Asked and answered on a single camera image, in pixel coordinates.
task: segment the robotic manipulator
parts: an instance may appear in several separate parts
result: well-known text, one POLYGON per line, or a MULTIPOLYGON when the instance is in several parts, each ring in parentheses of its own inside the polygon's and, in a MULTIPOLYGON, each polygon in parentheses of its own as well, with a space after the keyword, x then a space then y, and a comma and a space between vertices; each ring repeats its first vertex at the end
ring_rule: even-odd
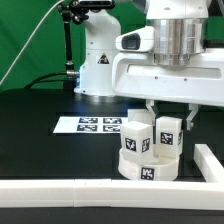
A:
POLYGON ((116 39, 117 95, 224 106, 223 49, 205 47, 208 0, 133 0, 146 27, 116 39))

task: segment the white cube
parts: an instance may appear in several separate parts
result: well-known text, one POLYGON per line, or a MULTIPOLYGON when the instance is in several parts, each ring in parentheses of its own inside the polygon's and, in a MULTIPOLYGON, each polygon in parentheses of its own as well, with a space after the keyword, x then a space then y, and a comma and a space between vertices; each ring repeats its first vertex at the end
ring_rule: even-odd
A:
POLYGON ((161 117, 156 120, 156 155, 178 158, 183 148, 182 119, 161 117))
POLYGON ((146 109, 128 109, 128 121, 138 121, 151 125, 152 116, 146 109))
POLYGON ((137 121, 121 125, 122 154, 125 160, 146 165, 153 156, 153 127, 137 121))

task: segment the black table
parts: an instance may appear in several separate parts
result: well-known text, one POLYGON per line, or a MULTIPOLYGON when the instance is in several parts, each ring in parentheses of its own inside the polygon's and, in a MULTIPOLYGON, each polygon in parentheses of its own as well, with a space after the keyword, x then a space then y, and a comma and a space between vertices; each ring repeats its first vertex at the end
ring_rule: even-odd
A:
MULTIPOLYGON (((124 179, 118 172, 119 134, 53 134, 60 116, 127 116, 145 108, 131 100, 96 104, 61 90, 8 90, 0 94, 0 179, 124 179)), ((184 104, 159 102, 159 116, 186 118, 184 104)), ((177 180, 204 181, 193 161, 195 144, 208 144, 224 162, 224 112, 202 106, 184 131, 177 180)), ((0 223, 224 223, 222 211, 134 208, 0 209, 0 223)))

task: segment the green backdrop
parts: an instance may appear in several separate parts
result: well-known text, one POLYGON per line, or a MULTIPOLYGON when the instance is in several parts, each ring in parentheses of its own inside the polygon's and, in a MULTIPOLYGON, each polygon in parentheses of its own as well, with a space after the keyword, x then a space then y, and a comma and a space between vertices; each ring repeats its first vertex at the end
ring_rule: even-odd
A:
MULTIPOLYGON (((28 37, 55 4, 55 0, 11 0, 0 6, 0 79, 4 76, 28 37)), ((122 33, 145 25, 145 16, 131 3, 117 4, 109 11, 121 23, 122 33)), ((210 17, 208 39, 224 39, 223 17, 210 17)), ((76 68, 85 59, 84 26, 71 24, 73 58, 76 68)), ((40 27, 13 70, 0 87, 0 91, 22 88, 39 76, 64 71, 65 48, 63 22, 57 8, 40 27)), ((61 83, 37 85, 35 88, 62 88, 61 83)))

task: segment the printed marker sheet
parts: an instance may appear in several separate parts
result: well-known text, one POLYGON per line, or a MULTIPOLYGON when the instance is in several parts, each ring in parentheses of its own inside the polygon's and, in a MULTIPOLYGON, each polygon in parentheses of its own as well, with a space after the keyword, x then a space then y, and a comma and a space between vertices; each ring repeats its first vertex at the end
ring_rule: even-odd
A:
POLYGON ((127 122, 127 117, 60 117, 54 133, 120 133, 127 122))

